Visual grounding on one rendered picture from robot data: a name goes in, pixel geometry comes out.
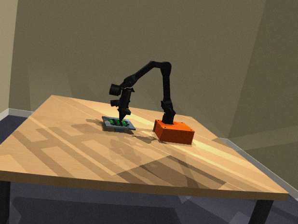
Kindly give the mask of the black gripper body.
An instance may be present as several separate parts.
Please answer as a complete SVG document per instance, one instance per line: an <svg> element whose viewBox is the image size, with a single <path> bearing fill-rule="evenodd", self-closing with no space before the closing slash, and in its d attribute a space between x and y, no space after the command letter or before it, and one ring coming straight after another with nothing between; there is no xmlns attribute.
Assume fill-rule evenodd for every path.
<svg viewBox="0 0 298 224"><path fill-rule="evenodd" d="M118 109L120 110L120 114L126 114L126 115L131 115L131 111L128 109L128 105L130 102L130 99L128 98L122 98L120 97L121 101L122 101L122 105L121 107L119 107Z"/></svg>

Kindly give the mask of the light grey switch panel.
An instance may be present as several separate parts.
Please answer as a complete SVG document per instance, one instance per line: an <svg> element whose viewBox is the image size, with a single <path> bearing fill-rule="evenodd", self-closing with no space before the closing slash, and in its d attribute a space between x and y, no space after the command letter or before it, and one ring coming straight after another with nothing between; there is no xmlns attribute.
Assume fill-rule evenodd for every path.
<svg viewBox="0 0 298 224"><path fill-rule="evenodd" d="M129 119L123 119L121 122L119 118L102 116L102 120L107 128L113 128L117 132L124 132L127 130L136 130Z"/></svg>

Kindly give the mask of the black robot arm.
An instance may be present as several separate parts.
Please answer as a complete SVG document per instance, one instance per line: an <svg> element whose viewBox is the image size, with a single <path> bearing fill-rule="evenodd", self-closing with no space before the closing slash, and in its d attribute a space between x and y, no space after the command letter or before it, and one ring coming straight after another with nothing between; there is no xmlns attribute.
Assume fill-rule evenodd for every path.
<svg viewBox="0 0 298 224"><path fill-rule="evenodd" d="M173 104L170 98L170 73L171 73L172 65L169 62L150 61L147 65L145 65L135 74L132 74L126 77L123 83L121 83L120 85L111 84L109 95L118 96L121 94L121 91L122 91L121 97L129 99L131 96L131 92L135 92L135 91L133 88L126 88L126 87L132 87L140 77L142 77L144 74L146 74L154 67L160 68L161 73L163 75L163 101L161 100L161 107L165 113L163 115L162 122L165 124L174 125L173 120L176 112L173 110ZM122 101L121 99L111 100L110 105L111 107L113 106L121 107Z"/></svg>

